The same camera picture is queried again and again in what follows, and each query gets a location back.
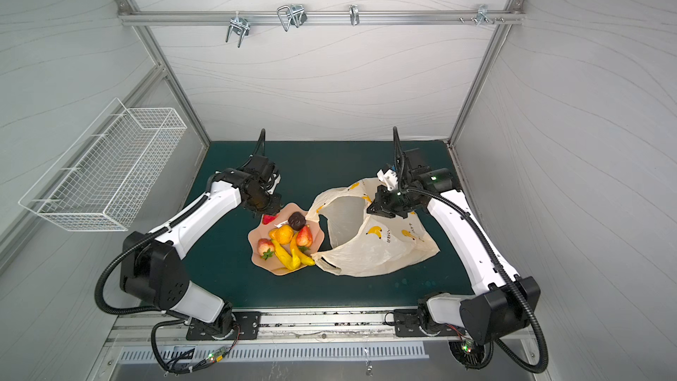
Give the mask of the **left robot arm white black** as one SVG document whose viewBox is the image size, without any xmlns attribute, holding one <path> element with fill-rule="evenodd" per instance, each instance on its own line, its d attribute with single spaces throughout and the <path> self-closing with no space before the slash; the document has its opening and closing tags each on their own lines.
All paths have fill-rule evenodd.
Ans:
<svg viewBox="0 0 677 381">
<path fill-rule="evenodd" d="M 118 316 L 159 310 L 195 323 L 215 339 L 228 337 L 236 324 L 231 304 L 193 282 L 183 261 L 213 225 L 239 206 L 257 215 L 276 215 L 281 209 L 275 190 L 279 182 L 279 170 L 264 155 L 250 155 L 240 167 L 210 176 L 206 190 L 175 217 L 149 233 L 128 235 L 122 253 L 96 284 L 97 307 Z M 106 301 L 103 289 L 116 268 L 121 270 L 121 290 L 142 305 L 119 308 Z"/>
</svg>

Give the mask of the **cream banana print plastic bag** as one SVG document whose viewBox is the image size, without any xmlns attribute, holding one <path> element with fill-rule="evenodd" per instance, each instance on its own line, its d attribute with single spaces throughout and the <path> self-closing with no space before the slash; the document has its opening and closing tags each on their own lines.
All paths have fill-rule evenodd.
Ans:
<svg viewBox="0 0 677 381">
<path fill-rule="evenodd" d="M 414 212 L 393 219 L 367 213 L 382 183 L 364 178 L 349 187 L 320 193 L 307 222 L 327 219 L 331 249 L 311 254 L 316 266 L 338 276 L 371 277 L 394 273 L 440 252 Z"/>
</svg>

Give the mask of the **yellow mango fruit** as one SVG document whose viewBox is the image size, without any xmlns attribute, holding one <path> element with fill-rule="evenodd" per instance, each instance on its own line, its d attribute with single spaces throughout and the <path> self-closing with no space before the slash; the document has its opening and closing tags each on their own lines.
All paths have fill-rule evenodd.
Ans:
<svg viewBox="0 0 677 381">
<path fill-rule="evenodd" d="M 295 236 L 295 231 L 288 224 L 282 225 L 279 228 L 273 229 L 269 232 L 269 237 L 281 245 L 286 245 L 292 242 Z"/>
</svg>

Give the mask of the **red strawberry top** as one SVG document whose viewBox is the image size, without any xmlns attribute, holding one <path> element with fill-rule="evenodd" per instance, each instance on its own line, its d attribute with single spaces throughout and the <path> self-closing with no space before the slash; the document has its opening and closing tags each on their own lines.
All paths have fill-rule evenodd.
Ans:
<svg viewBox="0 0 677 381">
<path fill-rule="evenodd" d="M 277 215 L 264 215 L 262 217 L 262 224 L 268 225 L 271 222 L 274 222 L 277 219 Z"/>
</svg>

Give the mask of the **dark brown mangosteen fruit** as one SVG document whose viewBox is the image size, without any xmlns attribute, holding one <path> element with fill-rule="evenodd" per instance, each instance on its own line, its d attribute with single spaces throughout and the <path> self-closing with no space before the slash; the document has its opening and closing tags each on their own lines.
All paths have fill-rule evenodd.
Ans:
<svg viewBox="0 0 677 381">
<path fill-rule="evenodd" d="M 294 231 L 301 231 L 306 226 L 305 216 L 301 212 L 294 212 L 288 217 L 287 224 Z"/>
</svg>

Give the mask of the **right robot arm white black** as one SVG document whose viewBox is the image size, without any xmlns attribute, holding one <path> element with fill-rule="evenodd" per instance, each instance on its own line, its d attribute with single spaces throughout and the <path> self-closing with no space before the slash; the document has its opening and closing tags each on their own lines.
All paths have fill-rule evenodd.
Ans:
<svg viewBox="0 0 677 381">
<path fill-rule="evenodd" d="M 501 349 L 516 365 L 532 374 L 541 374 L 549 364 L 548 344 L 535 310 L 541 288 L 532 277 L 523 277 L 503 258 L 472 214 L 465 195 L 456 190 L 448 169 L 427 168 L 403 175 L 394 169 L 377 173 L 379 187 L 367 212 L 377 216 L 406 217 L 426 210 L 443 229 L 467 272 L 474 296 L 456 298 L 440 293 L 426 298 L 421 328 L 451 326 L 462 328 L 467 338 L 461 354 L 482 354 L 479 363 L 465 362 L 465 368 L 480 370 Z M 514 352 L 504 336 L 531 328 L 538 360 L 529 363 Z"/>
</svg>

